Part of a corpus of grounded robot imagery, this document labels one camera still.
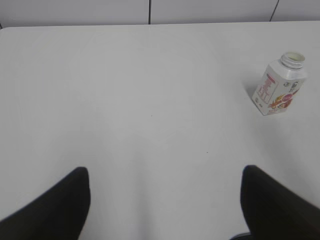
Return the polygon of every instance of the bottle label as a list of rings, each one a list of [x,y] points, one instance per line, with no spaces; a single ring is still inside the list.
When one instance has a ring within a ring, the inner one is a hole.
[[[268,67],[252,100],[263,115],[282,113],[287,110],[305,80],[286,80]]]
[[[274,94],[279,83],[273,77],[271,77],[269,73],[266,73],[264,78],[265,81],[262,85],[260,85],[257,92],[262,101],[267,104],[269,103],[269,100]]]

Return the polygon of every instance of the white wall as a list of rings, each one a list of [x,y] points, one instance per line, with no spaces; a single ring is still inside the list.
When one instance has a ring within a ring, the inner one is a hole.
[[[152,24],[269,21],[277,0],[152,0]]]
[[[3,27],[147,24],[149,0],[0,0]]]
[[[320,20],[320,0],[280,0],[272,21]]]

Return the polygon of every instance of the bottle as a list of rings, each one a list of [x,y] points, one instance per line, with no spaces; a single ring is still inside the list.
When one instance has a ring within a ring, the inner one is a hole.
[[[252,100],[263,115],[283,113],[308,75],[305,57],[298,52],[286,52],[267,66],[261,84]]]

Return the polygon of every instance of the white table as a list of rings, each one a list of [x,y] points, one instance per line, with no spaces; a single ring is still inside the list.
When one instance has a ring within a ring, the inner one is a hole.
[[[286,113],[251,95],[294,50],[308,81]],[[320,21],[15,27],[0,31],[0,218],[77,166],[81,240],[228,240],[255,164],[320,207]]]

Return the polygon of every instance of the bottle opening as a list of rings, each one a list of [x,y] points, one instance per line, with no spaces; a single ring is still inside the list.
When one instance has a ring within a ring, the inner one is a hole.
[[[298,52],[287,52],[286,55],[289,59],[296,61],[296,62],[304,62],[306,59],[305,56],[303,56],[302,54],[300,54]]]
[[[298,70],[304,67],[305,56],[298,52],[286,52],[280,58],[281,63],[293,70]]]

